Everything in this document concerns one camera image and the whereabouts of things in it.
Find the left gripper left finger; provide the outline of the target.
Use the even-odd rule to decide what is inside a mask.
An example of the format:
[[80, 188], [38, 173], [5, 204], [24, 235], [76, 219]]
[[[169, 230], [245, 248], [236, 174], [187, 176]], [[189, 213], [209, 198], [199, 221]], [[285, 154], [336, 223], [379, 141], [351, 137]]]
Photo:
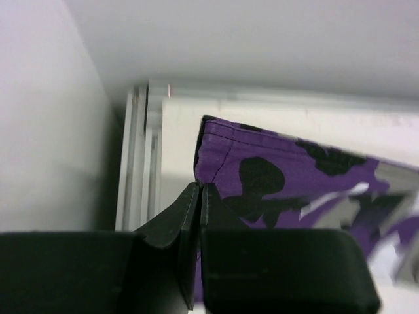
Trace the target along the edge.
[[1, 234], [2, 313], [187, 313], [200, 188], [133, 232]]

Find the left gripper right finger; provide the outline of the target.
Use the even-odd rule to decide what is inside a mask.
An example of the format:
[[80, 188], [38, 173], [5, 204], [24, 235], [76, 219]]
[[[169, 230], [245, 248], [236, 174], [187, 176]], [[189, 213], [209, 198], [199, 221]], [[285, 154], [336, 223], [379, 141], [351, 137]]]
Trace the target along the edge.
[[202, 191], [201, 271], [208, 313], [377, 313], [360, 246], [336, 229], [253, 229]]

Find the purple camouflage trousers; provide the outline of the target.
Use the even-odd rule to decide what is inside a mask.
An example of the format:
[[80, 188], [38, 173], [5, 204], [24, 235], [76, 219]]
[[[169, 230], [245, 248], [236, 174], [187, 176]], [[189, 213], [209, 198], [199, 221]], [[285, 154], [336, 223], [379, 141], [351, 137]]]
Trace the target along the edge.
[[415, 167], [204, 116], [194, 176], [252, 228], [346, 230], [379, 281], [418, 286]]

